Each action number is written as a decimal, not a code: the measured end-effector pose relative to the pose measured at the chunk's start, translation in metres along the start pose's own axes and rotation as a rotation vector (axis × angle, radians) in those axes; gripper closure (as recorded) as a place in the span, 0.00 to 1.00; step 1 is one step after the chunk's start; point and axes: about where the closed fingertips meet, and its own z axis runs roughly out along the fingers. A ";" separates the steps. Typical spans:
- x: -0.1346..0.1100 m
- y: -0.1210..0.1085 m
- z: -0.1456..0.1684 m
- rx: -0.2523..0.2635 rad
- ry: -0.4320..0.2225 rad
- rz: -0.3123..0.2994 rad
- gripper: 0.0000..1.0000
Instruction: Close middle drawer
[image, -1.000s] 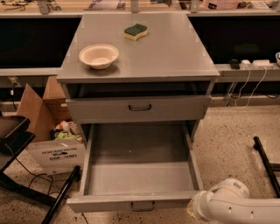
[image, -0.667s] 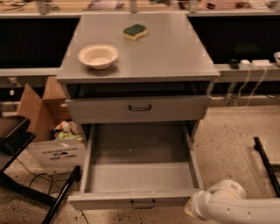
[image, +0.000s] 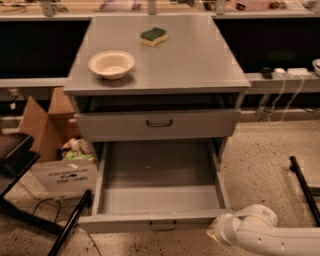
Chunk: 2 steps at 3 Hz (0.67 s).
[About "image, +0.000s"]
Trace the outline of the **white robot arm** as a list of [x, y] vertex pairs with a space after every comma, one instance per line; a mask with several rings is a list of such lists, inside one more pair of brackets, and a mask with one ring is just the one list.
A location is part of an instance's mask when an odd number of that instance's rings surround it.
[[320, 256], [320, 228], [281, 228], [270, 208], [254, 204], [217, 217], [207, 235], [261, 256]]

